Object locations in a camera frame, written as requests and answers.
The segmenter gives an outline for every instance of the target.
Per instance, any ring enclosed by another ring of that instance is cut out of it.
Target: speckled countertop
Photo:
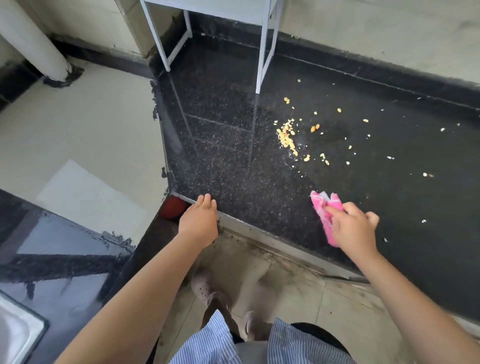
[[[309,201],[336,192],[380,216],[379,249],[409,279],[480,319],[477,113],[281,56],[257,96],[257,60],[256,49],[194,36],[158,80],[171,190],[210,192],[220,211],[355,271]],[[297,158],[276,131],[288,119]]]

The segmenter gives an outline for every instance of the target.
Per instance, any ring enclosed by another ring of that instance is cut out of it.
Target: stainless steel sink
[[[45,320],[0,292],[0,364],[22,364],[47,328]]]

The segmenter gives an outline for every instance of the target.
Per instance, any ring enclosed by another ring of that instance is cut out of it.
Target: pink cloth
[[[318,216],[320,216],[328,243],[331,246],[338,247],[332,234],[332,214],[325,210],[326,206],[331,206],[343,211],[342,202],[338,198],[338,195],[331,194],[330,197],[328,197],[325,191],[323,191],[321,194],[316,191],[312,191],[310,192],[310,199],[312,200],[313,208],[317,212]]]

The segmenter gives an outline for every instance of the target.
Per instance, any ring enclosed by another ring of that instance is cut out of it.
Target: dirty floor
[[[408,346],[378,297],[362,287],[325,280],[316,271],[222,233],[194,267],[208,267],[235,304],[240,322],[246,292],[262,276],[275,288],[278,303],[270,318],[308,322],[331,332],[359,364],[413,363]],[[160,334],[155,364],[168,363],[200,328],[206,307],[190,287],[181,289]]]

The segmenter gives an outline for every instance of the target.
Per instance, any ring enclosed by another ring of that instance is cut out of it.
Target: white metal frame
[[[167,57],[163,49],[162,42],[160,41],[160,37],[158,36],[158,32],[156,30],[155,24],[152,21],[151,13],[148,8],[148,3],[150,2],[154,3],[149,0],[140,0],[140,3],[142,4],[142,8],[144,10],[145,16],[148,21],[148,25],[150,26],[150,30],[152,31],[153,38],[155,39],[156,46],[158,48],[158,51],[160,52],[160,57],[162,58],[165,69],[168,72],[170,72],[170,65],[172,61],[175,59],[176,55],[178,54],[180,49],[183,47],[187,39],[192,37],[192,27],[190,25],[188,10],[183,10],[185,23],[187,25],[187,31],[183,34],[182,38],[180,39],[178,44],[175,46],[172,53]],[[263,13],[263,19],[262,19],[262,35],[260,38],[260,55],[258,58],[257,86],[255,89],[255,92],[257,94],[260,93],[260,87],[262,86],[262,82],[264,80],[268,66],[270,65],[270,61],[272,60],[273,54],[275,53],[276,40],[278,37],[278,27],[280,25],[280,18],[282,17],[282,11],[283,11],[283,2],[284,0],[277,0],[275,4],[276,6],[275,12],[272,12],[272,15],[275,14],[272,47],[270,48],[270,52],[268,53],[267,59],[265,61],[268,20],[270,19],[270,6],[272,4],[272,0],[265,0],[264,13]]]

